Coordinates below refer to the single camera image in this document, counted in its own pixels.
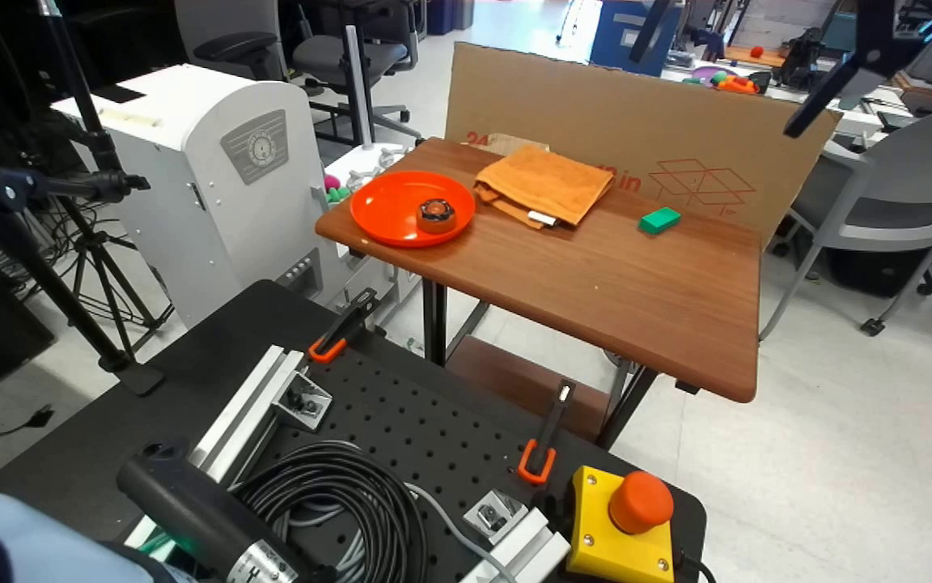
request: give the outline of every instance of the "orange plate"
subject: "orange plate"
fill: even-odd
[[[443,199],[457,218],[447,230],[419,230],[425,201]],[[472,193],[431,173],[387,173],[350,199],[350,218],[370,241],[385,246],[441,246],[457,241],[475,218]]]

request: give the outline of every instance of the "cardboard box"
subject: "cardboard box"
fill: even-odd
[[[782,136],[792,105],[629,72],[457,46],[447,141],[512,133],[616,173],[637,199],[751,230],[759,246],[810,180],[838,115]]]

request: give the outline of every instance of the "cable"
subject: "cable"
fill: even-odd
[[[719,583],[715,575],[711,575],[711,568],[704,568],[704,565],[697,561],[697,557],[679,555],[676,565],[691,565],[691,568],[702,575],[704,583]]]
[[[453,532],[453,538],[457,538],[463,549],[468,549],[480,561],[492,565],[492,568],[498,570],[498,581],[515,581],[515,575],[504,570],[504,565],[498,565],[487,550],[481,550],[475,540],[468,540],[468,538],[457,529],[457,521],[443,511],[443,505],[441,505],[428,489],[419,489],[419,485],[414,485],[414,482],[403,482],[403,489],[408,489],[411,495],[425,500],[428,505],[432,505],[432,511],[443,519],[443,525]]]
[[[234,493],[292,544],[302,525],[333,519],[333,505],[350,514],[359,529],[335,561],[338,583],[428,581],[428,536],[414,500],[350,444],[297,449]]]
[[[39,413],[31,413],[31,419],[27,419],[21,426],[4,429],[0,439],[20,435],[27,429],[46,429],[50,421],[50,410],[43,405]]]
[[[704,576],[704,583],[719,583],[715,575],[711,575],[711,568],[697,565],[697,570]]]

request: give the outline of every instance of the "table leg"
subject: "table leg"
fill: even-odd
[[[419,0],[419,26],[418,26],[419,38],[431,35],[431,0]]]
[[[616,405],[620,401],[620,395],[623,395],[623,385],[629,385],[629,377],[637,377],[637,364],[629,364],[629,359],[618,359],[616,357],[616,385],[607,390],[607,413],[616,413]]]
[[[447,288],[425,278],[425,357],[438,366],[447,359]]]
[[[639,366],[639,368],[632,377],[632,381],[623,385],[623,395],[616,401],[616,410],[607,413],[607,419],[604,419],[604,426],[602,426],[602,431],[598,431],[598,439],[595,439],[595,444],[598,444],[602,449],[607,449],[607,447],[618,440],[618,435],[623,431],[629,419],[635,416],[635,410],[639,405],[639,400],[650,392],[650,385],[652,385],[658,377],[661,377],[661,374],[650,368],[650,366]]]
[[[480,327],[480,321],[487,313],[487,303],[475,303],[475,307],[468,311],[468,317],[463,321],[463,327],[457,330],[457,338],[447,345],[447,357],[453,357],[458,350],[458,345],[466,338],[472,338],[472,330]]]

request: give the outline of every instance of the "gray floor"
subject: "gray floor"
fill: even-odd
[[[475,4],[466,35],[432,35],[419,64],[381,82],[376,105],[401,102],[428,136],[443,129],[453,38],[515,46],[582,60],[585,10],[565,48],[553,46],[564,4]],[[140,255],[122,255],[145,296],[163,305]],[[792,265],[762,261],[762,311]],[[35,303],[57,330],[50,350],[0,381],[0,426],[50,401],[70,416],[109,380],[66,321]],[[868,340],[854,321],[881,303],[812,281],[780,330],[759,348],[759,395],[733,405],[684,395],[662,381],[629,426],[616,454],[688,489],[710,510],[704,565],[724,583],[925,583],[932,581],[932,299],[912,303],[884,338]],[[390,340],[418,348],[419,299],[390,321]],[[182,333],[172,324],[141,357]],[[564,333],[494,311],[480,327],[551,368],[604,385],[607,359]],[[39,440],[27,431],[0,440],[0,468]]]

